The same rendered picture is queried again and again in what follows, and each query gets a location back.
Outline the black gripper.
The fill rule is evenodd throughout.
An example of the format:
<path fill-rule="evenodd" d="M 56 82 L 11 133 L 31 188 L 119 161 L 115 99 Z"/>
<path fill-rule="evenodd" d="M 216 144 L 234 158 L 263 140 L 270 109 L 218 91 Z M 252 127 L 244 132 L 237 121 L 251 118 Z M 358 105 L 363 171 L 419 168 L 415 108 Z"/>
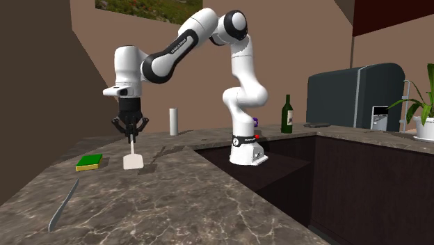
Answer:
<path fill-rule="evenodd" d="M 120 125 L 120 120 L 126 125 L 125 127 Z M 142 118 L 141 100 L 139 97 L 120 97 L 118 117 L 112 119 L 111 122 L 121 134 L 127 137 L 129 143 L 131 142 L 132 134 L 132 142 L 135 143 L 136 137 L 144 130 L 149 119 Z"/>

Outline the white spatula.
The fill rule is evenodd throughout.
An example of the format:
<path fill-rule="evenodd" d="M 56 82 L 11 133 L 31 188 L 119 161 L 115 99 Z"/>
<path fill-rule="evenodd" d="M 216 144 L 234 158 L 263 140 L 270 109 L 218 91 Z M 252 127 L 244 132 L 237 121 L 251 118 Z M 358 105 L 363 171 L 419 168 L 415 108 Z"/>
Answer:
<path fill-rule="evenodd" d="M 134 151 L 134 135 L 129 136 L 131 153 L 123 157 L 123 169 L 134 170 L 144 167 L 143 156 Z"/>

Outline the white cylinder roll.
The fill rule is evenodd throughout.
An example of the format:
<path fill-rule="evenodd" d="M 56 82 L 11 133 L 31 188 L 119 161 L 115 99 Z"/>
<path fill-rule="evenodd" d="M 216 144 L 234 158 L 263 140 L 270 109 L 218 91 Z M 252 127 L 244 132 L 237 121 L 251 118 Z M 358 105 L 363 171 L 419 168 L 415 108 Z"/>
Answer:
<path fill-rule="evenodd" d="M 178 131 L 178 110 L 177 108 L 169 109 L 170 135 L 177 136 Z"/>

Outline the green and yellow sponge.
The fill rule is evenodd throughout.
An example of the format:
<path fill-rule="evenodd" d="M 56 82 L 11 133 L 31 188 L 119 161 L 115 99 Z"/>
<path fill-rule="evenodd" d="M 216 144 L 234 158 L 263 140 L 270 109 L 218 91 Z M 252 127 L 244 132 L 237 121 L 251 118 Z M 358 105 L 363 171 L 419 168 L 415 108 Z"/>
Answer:
<path fill-rule="evenodd" d="M 102 162 L 102 154 L 85 155 L 76 164 L 76 171 L 88 171 L 98 169 Z"/>

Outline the grey knife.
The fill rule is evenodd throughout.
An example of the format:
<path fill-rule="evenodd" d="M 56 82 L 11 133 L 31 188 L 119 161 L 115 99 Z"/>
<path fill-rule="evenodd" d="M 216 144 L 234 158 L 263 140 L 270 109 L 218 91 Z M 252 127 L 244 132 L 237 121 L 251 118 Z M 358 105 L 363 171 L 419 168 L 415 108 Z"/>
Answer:
<path fill-rule="evenodd" d="M 50 222 L 48 224 L 48 227 L 47 227 L 48 232 L 52 232 L 54 230 L 56 224 L 58 223 L 58 220 L 61 217 L 61 214 L 62 214 L 63 210 L 65 209 L 65 206 L 67 205 L 67 203 L 69 202 L 69 200 L 73 196 L 73 194 L 76 191 L 78 185 L 79 185 L 79 179 L 76 180 L 76 182 L 74 183 L 74 185 L 70 189 L 68 195 L 66 196 L 66 198 L 64 199 L 64 201 L 61 203 L 61 205 L 59 206 L 59 208 L 56 210 L 56 212 L 52 216 L 52 218 L 51 218 L 51 220 L 50 220 Z"/>

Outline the green wine bottle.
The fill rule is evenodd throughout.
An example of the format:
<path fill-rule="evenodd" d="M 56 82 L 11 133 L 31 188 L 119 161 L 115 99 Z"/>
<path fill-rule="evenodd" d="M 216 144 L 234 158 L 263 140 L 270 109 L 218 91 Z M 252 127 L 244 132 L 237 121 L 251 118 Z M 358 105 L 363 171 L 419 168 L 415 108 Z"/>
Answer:
<path fill-rule="evenodd" d="M 286 95 L 286 102 L 282 107 L 280 130 L 284 134 L 291 134 L 293 131 L 293 107 L 290 104 L 290 95 Z"/>

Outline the dark grey refrigerator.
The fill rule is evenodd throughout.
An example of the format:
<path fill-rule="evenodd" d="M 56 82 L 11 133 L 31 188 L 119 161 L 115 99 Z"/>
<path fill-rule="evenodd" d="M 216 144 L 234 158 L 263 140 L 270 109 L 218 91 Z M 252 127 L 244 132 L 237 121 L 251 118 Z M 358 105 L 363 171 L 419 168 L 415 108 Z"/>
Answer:
<path fill-rule="evenodd" d="M 373 108 L 387 114 L 387 131 L 400 130 L 405 74 L 400 65 L 381 63 L 309 77 L 306 121 L 369 129 Z"/>

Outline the green plant in white pot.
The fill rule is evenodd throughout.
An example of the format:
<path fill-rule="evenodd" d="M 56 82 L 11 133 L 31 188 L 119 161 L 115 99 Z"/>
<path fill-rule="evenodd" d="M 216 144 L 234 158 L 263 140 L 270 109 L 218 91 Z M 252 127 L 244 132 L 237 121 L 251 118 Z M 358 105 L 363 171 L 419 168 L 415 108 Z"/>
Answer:
<path fill-rule="evenodd" d="M 429 102 L 425 102 L 418 87 L 414 82 L 410 82 L 417 91 L 421 101 L 416 99 L 401 99 L 393 103 L 388 109 L 402 102 L 413 102 L 408 108 L 405 120 L 409 123 L 415 121 L 417 135 L 415 139 L 425 142 L 434 143 L 434 64 L 427 64 L 427 72 L 430 84 L 430 90 L 427 92 Z"/>

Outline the wall picture with greenery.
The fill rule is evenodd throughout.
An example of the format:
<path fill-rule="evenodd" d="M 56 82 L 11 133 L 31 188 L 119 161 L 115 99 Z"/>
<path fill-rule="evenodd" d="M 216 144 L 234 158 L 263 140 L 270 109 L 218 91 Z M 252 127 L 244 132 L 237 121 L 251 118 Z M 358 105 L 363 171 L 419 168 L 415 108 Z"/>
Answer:
<path fill-rule="evenodd" d="M 95 7 L 171 24 L 183 24 L 203 8 L 203 0 L 95 0 Z"/>

